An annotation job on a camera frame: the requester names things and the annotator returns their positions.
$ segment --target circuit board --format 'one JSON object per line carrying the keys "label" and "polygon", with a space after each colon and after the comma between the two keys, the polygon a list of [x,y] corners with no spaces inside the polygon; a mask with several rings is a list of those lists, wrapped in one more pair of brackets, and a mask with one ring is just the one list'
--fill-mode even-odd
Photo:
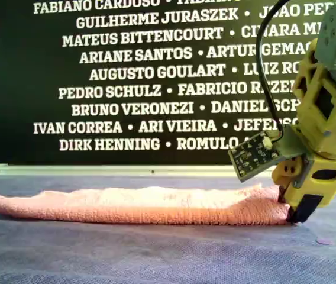
{"label": "circuit board", "polygon": [[267,140],[270,141],[267,134],[261,132],[229,150],[228,154],[240,181],[246,181],[285,159],[274,144],[267,146]]}

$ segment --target black cable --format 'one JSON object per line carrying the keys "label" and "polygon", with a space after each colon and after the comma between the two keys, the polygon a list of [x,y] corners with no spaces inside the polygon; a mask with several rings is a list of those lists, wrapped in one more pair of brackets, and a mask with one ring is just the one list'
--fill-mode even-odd
{"label": "black cable", "polygon": [[274,105],[274,100],[272,98],[272,94],[270,92],[270,88],[268,85],[267,77],[264,73],[264,68],[263,68],[263,59],[262,59],[262,53],[261,53],[261,47],[262,47],[262,39],[265,33],[265,30],[270,22],[270,20],[273,18],[274,15],[281,9],[282,6],[284,6],[286,3],[288,3],[290,0],[279,0],[273,8],[269,11],[267,16],[264,18],[259,31],[257,33],[257,38],[256,38],[256,64],[257,64],[257,73],[259,74],[259,81],[261,83],[261,87],[264,90],[264,94],[266,96],[266,101],[270,110],[270,113],[272,114],[272,118],[275,120],[277,123],[277,128],[279,129],[281,135],[277,139],[280,140],[283,137],[284,134],[284,129],[283,126],[280,122],[280,119],[277,115],[277,109],[276,106]]}

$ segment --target terry cloth towel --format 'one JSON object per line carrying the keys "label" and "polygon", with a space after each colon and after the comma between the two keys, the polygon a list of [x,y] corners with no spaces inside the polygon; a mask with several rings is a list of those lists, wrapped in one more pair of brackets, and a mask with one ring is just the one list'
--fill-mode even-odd
{"label": "terry cloth towel", "polygon": [[123,224],[283,225],[287,204],[276,186],[239,190],[149,187],[0,195],[0,214],[14,218]]}

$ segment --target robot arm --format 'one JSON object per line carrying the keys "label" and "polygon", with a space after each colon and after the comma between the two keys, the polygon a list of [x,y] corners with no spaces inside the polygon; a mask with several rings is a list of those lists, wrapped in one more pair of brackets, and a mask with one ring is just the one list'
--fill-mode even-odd
{"label": "robot arm", "polygon": [[[260,28],[257,46],[273,15],[288,0],[279,1]],[[262,66],[257,47],[257,63]],[[267,101],[272,96],[263,69],[259,78]],[[336,194],[336,5],[324,15],[321,32],[299,65],[293,87],[300,100],[297,125],[282,126],[274,104],[269,104],[279,131],[262,131],[229,151],[240,181],[276,166],[272,173],[280,186],[279,201],[290,205],[287,221],[305,222]]]}

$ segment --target gray table surface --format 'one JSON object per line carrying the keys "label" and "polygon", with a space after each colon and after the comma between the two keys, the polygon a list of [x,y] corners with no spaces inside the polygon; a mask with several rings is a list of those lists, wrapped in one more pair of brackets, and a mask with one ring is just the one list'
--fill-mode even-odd
{"label": "gray table surface", "polygon": [[[268,178],[256,178],[243,186]],[[109,186],[237,189],[225,177],[0,177],[0,194]],[[334,244],[321,245],[317,238]],[[336,284],[336,197],[284,227],[103,225],[0,216],[0,283]]]}

